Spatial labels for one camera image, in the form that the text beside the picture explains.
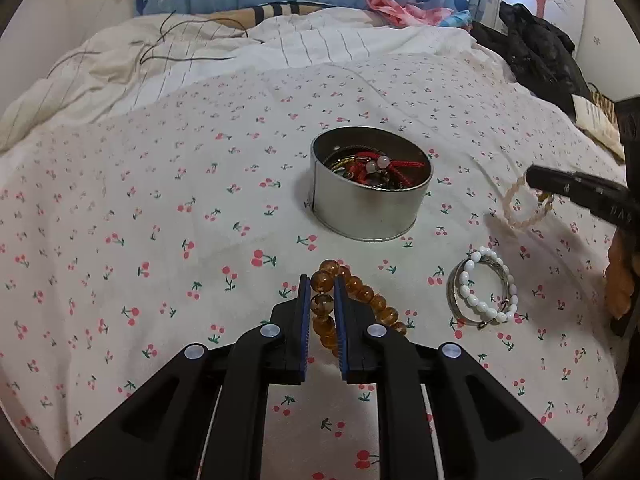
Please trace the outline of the right hand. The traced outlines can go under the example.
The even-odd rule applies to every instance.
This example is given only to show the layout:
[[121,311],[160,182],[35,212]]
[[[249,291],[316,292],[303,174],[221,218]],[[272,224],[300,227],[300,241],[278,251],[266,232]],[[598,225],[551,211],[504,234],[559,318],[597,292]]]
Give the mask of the right hand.
[[631,308],[634,279],[639,276],[639,254],[634,252],[636,240],[622,230],[614,234],[608,248],[608,267],[605,270],[605,307],[619,320]]

